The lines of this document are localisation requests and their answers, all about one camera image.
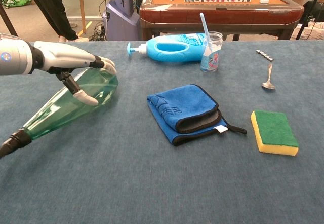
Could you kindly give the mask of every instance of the spoon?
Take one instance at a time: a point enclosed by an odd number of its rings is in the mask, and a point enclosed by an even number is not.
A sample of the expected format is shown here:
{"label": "spoon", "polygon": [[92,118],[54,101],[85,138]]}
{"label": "spoon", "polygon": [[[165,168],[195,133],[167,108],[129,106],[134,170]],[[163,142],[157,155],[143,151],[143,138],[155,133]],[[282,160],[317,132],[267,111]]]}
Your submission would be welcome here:
{"label": "spoon", "polygon": [[269,64],[268,80],[267,80],[267,82],[264,82],[261,85],[262,87],[267,88],[267,89],[275,89],[275,86],[270,82],[271,71],[272,71],[272,63]]}

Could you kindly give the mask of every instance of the blue plastic bottle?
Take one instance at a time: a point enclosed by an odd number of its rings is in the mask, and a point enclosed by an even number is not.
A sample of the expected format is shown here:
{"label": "blue plastic bottle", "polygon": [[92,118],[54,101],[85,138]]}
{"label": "blue plastic bottle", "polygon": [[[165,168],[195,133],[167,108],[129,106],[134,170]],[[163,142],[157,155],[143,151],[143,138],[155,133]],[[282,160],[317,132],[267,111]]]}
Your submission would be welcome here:
{"label": "blue plastic bottle", "polygon": [[151,59],[160,62],[200,61],[203,56],[205,34],[162,35],[148,40],[138,48],[127,45],[129,55],[133,52],[147,54]]}

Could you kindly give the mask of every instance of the green bag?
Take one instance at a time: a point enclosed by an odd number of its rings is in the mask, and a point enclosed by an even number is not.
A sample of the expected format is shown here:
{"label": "green bag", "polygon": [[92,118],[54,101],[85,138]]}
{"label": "green bag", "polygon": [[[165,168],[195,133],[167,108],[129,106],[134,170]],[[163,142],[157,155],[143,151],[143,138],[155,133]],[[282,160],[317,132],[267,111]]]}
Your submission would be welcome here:
{"label": "green bag", "polygon": [[1,0],[1,3],[5,6],[5,8],[10,7],[19,7],[27,5],[31,2],[31,0]]}

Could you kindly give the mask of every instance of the blue carpet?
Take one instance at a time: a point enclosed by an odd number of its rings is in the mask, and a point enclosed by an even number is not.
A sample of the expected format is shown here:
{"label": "blue carpet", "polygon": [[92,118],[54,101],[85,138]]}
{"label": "blue carpet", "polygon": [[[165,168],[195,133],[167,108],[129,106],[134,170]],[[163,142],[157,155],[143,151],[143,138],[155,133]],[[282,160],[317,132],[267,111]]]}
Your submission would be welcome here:
{"label": "blue carpet", "polygon": [[[116,63],[118,93],[0,160],[0,223],[321,223],[324,219],[324,42],[224,43],[216,73],[126,54],[127,42],[75,43]],[[268,62],[275,59],[266,92]],[[147,95],[204,88],[248,134],[169,144]],[[62,87],[54,75],[0,77],[0,141]],[[259,153],[253,110],[287,115],[296,157]]]}

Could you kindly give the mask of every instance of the robotic hand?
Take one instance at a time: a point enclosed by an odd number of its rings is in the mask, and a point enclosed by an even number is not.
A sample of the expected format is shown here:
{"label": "robotic hand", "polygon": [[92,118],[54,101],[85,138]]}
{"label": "robotic hand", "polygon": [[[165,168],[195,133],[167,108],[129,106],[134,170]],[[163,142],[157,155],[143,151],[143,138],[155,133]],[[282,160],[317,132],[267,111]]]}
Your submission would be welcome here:
{"label": "robotic hand", "polygon": [[98,101],[87,95],[70,74],[74,69],[84,67],[104,68],[116,74],[115,64],[110,59],[68,44],[35,42],[32,46],[15,36],[0,36],[0,76],[31,74],[34,69],[54,73],[73,97],[87,105],[96,106]]}

